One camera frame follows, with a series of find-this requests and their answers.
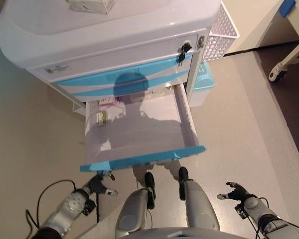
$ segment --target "drawer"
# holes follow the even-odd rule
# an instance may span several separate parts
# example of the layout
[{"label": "drawer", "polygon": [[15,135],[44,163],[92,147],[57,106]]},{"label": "drawer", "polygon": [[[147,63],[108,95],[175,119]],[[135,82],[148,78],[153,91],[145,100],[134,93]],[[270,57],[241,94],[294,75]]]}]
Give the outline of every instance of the drawer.
[{"label": "drawer", "polygon": [[105,52],[91,52],[88,56],[80,56],[80,59],[64,60],[27,70],[47,83],[54,83],[166,57],[176,57],[180,54],[180,49],[185,42],[189,42],[193,47],[188,53],[194,53],[197,51],[198,38],[202,35],[206,35],[206,29],[157,39],[155,42],[142,42],[126,46],[124,49],[115,48]]},{"label": "drawer", "polygon": [[140,65],[77,77],[54,83],[82,102],[109,96],[128,95],[157,86],[184,83],[188,78],[192,54],[181,65],[170,57]]},{"label": "drawer", "polygon": [[[183,84],[121,100],[112,106],[86,103],[86,165],[81,172],[178,160],[205,151],[196,136]],[[97,114],[103,111],[107,122],[100,126]]]}]

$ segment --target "white plastic basket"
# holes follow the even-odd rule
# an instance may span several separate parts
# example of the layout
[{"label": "white plastic basket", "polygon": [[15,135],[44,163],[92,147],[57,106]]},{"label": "white plastic basket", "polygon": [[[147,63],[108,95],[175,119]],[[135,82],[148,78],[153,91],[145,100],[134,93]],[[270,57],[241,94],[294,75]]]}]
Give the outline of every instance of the white plastic basket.
[{"label": "white plastic basket", "polygon": [[203,60],[210,61],[223,57],[228,48],[238,37],[238,30],[225,5],[221,2],[217,19],[211,27],[206,42]]}]

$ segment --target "blue bin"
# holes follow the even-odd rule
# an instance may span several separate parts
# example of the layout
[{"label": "blue bin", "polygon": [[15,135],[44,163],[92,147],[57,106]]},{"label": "blue bin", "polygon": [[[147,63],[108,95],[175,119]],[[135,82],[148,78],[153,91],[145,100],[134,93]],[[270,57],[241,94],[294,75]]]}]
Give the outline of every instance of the blue bin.
[{"label": "blue bin", "polygon": [[194,90],[192,97],[189,102],[190,107],[201,106],[210,89],[215,86],[215,78],[210,71],[207,62],[202,62],[200,64],[197,78],[194,84]]}]

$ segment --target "gray floor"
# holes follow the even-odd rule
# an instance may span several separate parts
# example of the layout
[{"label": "gray floor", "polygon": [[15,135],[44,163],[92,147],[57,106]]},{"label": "gray floor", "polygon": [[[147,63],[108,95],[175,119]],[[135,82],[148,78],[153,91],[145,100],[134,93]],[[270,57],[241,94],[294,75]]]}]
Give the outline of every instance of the gray floor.
[{"label": "gray floor", "polygon": [[[253,53],[211,62],[216,86],[205,104],[192,110],[197,136],[207,151],[180,161],[210,197],[221,230],[248,238],[255,233],[234,212],[235,203],[215,198],[229,191],[225,185],[229,180],[267,197],[273,210],[299,224],[299,154],[258,62]],[[0,51],[0,238],[26,236],[24,210],[34,213],[46,185],[70,178],[79,186],[91,177],[78,170],[84,161],[84,127],[83,117],[71,113],[66,98],[15,67]],[[186,225],[185,206],[171,176],[174,171],[162,166],[152,171],[157,186],[154,227]],[[105,183],[119,189],[119,196],[104,196],[100,204],[103,216],[113,215],[104,222],[112,224],[111,212],[117,212],[137,188],[132,170],[120,170],[115,176],[116,182]],[[41,221],[71,190],[64,184],[47,192]],[[94,223],[95,214],[81,217],[67,238]],[[99,224],[89,238],[112,233],[112,224]]]},{"label": "gray floor", "polygon": [[[258,50],[259,65],[266,76],[293,50],[295,45]],[[299,64],[288,66],[287,75],[277,84],[270,84],[284,114],[299,152]]]},{"label": "gray floor", "polygon": [[[197,137],[207,151],[180,160],[190,177],[205,190],[223,232],[254,238],[247,220],[235,213],[235,202],[220,201],[216,195],[228,192],[225,183],[236,181],[269,199],[271,209],[282,218],[299,224],[299,153],[278,102],[259,66],[256,53],[225,57],[210,62],[216,86],[205,103],[192,108]],[[156,180],[153,227],[185,227],[185,205],[178,199],[175,170],[179,165],[155,166]],[[116,172],[120,179],[135,180],[133,171]],[[136,184],[107,181],[126,198]],[[100,213],[106,217],[82,239],[111,239],[122,198],[100,198]]]}]

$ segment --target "robot leg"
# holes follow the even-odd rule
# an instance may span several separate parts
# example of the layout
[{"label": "robot leg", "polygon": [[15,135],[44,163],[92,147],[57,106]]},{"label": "robot leg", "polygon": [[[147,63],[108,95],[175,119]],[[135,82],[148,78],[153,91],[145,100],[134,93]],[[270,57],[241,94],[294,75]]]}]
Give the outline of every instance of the robot leg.
[{"label": "robot leg", "polygon": [[154,208],[154,181],[151,173],[145,175],[146,188],[133,192],[125,201],[115,226],[115,239],[143,230],[147,209]]},{"label": "robot leg", "polygon": [[219,231],[219,223],[207,195],[198,183],[188,179],[185,167],[179,170],[179,185],[180,198],[186,203],[187,225]]}]

